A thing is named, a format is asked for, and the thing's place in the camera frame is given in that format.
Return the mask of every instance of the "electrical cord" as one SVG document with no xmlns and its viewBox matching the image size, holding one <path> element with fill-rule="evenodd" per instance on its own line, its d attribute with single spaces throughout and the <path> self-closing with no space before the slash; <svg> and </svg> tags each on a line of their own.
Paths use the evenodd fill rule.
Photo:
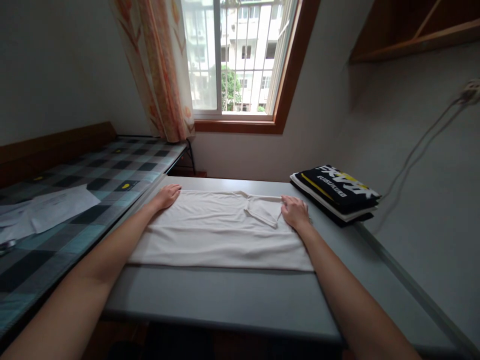
<svg viewBox="0 0 480 360">
<path fill-rule="evenodd" d="M 449 110 L 452 108 L 452 106 L 454 106 L 455 104 L 457 104 L 459 100 L 455 100 L 454 102 L 452 102 L 446 109 L 444 112 L 442 112 L 442 114 L 438 117 L 438 119 L 428 128 L 428 130 L 422 135 L 422 137 L 420 138 L 420 140 L 417 141 L 417 143 L 415 144 L 415 146 L 413 147 L 413 149 L 410 151 L 410 153 L 408 154 L 408 156 L 406 157 L 405 159 L 405 162 L 403 163 L 403 166 L 401 167 L 400 171 L 398 172 L 398 174 L 395 176 L 395 178 L 393 179 L 393 181 L 391 182 L 390 186 L 388 187 L 388 190 L 386 191 L 386 193 L 381 197 L 381 199 L 378 201 L 378 202 L 382 202 L 384 201 L 386 198 L 388 198 L 388 196 L 392 193 L 392 190 L 394 189 L 394 186 L 395 184 L 397 183 L 397 180 L 400 178 L 400 176 L 402 175 L 402 173 L 404 172 L 404 170 L 407 168 L 408 164 L 409 164 L 409 161 L 410 159 L 412 158 L 413 154 L 415 153 L 415 151 L 418 149 L 418 147 L 420 146 L 420 144 L 422 143 L 422 141 L 427 137 L 427 135 L 435 128 L 435 126 L 437 126 L 437 124 L 444 118 L 444 116 L 449 112 Z"/>
<path fill-rule="evenodd" d="M 452 104 L 450 104 L 450 106 L 446 109 L 446 111 L 443 112 L 443 114 L 438 118 L 437 121 L 435 121 L 434 125 L 431 126 L 428 131 L 424 134 L 424 136 L 422 136 L 422 138 L 420 139 L 420 141 L 418 142 L 418 144 L 415 146 L 414 150 L 412 150 L 410 152 L 410 154 L 408 155 L 407 157 L 407 160 L 410 160 L 410 158 L 412 157 L 412 154 L 414 153 L 414 151 L 418 148 L 418 146 L 420 145 L 420 142 L 421 140 L 423 140 L 426 135 L 435 127 L 436 124 L 438 124 L 438 122 L 443 118 L 443 116 L 446 114 L 446 112 L 454 105 L 456 104 L 457 102 L 453 102 Z M 380 223 L 378 224 L 377 228 L 375 231 L 372 232 L 373 235 L 376 235 L 383 227 L 383 225 L 385 224 L 385 222 L 387 221 L 389 215 L 393 212 L 393 210 L 397 207 L 397 205 L 399 204 L 400 202 L 400 198 L 402 196 L 402 191 L 404 189 L 404 186 L 405 186 L 405 183 L 407 181 L 407 178 L 410 174 L 410 170 L 420 161 L 420 159 L 424 156 L 424 154 L 427 152 L 427 149 L 429 148 L 430 144 L 433 142 L 433 140 L 438 136 L 440 135 L 446 128 L 448 128 L 452 123 L 453 121 L 455 120 L 455 118 L 467 107 L 467 105 L 462 105 L 451 117 L 450 119 L 448 119 L 448 121 L 426 142 L 425 144 L 425 147 L 423 148 L 423 150 L 421 151 L 421 153 L 417 156 L 417 158 L 410 164 L 409 167 L 406 168 L 406 171 L 405 171 L 405 174 L 403 176 L 403 179 L 400 183 L 400 186 L 398 187 L 398 192 L 396 194 L 396 197 L 395 197 L 395 200 L 393 201 L 393 203 L 388 207 L 387 211 L 384 213 Z M 397 180 L 397 178 L 400 177 L 400 174 L 402 173 L 403 169 L 401 170 L 401 172 L 397 175 L 397 177 L 395 178 L 394 182 Z"/>
</svg>

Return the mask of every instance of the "wooden shelf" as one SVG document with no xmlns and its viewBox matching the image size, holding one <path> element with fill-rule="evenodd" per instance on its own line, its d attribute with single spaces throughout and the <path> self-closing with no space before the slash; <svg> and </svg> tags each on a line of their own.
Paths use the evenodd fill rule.
<svg viewBox="0 0 480 360">
<path fill-rule="evenodd" d="M 376 0 L 350 62 L 385 61 L 476 40 L 479 0 Z"/>
</svg>

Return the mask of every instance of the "hand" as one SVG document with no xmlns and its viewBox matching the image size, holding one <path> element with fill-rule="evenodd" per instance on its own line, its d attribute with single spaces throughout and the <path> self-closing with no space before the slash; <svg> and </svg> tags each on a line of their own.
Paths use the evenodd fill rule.
<svg viewBox="0 0 480 360">
<path fill-rule="evenodd" d="M 282 195 L 284 204 L 281 206 L 283 218 L 292 228 L 310 224 L 309 206 L 297 197 Z"/>
<path fill-rule="evenodd" d="M 149 204 L 153 206 L 155 211 L 166 209 L 177 200 L 181 188 L 182 187 L 178 184 L 166 185 L 161 188 L 152 200 L 150 200 Z"/>
</svg>

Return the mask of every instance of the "glass pane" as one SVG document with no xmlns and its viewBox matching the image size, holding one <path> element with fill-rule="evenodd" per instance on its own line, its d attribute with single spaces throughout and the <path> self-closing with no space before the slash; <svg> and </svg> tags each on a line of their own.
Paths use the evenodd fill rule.
<svg viewBox="0 0 480 360">
<path fill-rule="evenodd" d="M 181 0 L 194 110 L 217 109 L 214 0 Z"/>
<path fill-rule="evenodd" d="M 297 0 L 285 0 L 282 5 L 256 1 L 248 6 L 246 0 L 220 4 L 222 111 L 266 114 L 269 97 L 276 96 L 276 78 L 284 62 L 285 52 L 279 41 L 282 29 L 281 36 L 290 37 L 284 7 L 295 7 Z"/>
</svg>

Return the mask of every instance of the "metal bed leg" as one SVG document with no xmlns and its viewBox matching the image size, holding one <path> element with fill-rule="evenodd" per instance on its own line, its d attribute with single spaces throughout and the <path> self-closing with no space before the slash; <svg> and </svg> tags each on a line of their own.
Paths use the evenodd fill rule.
<svg viewBox="0 0 480 360">
<path fill-rule="evenodd" d="M 189 139 L 186 140 L 188 142 L 188 152 L 190 153 L 190 160 L 191 160 L 191 167 L 193 168 L 193 175 L 197 175 L 197 171 L 195 170 L 195 161 L 194 161 L 194 152 L 192 150 L 192 143 Z"/>
</svg>

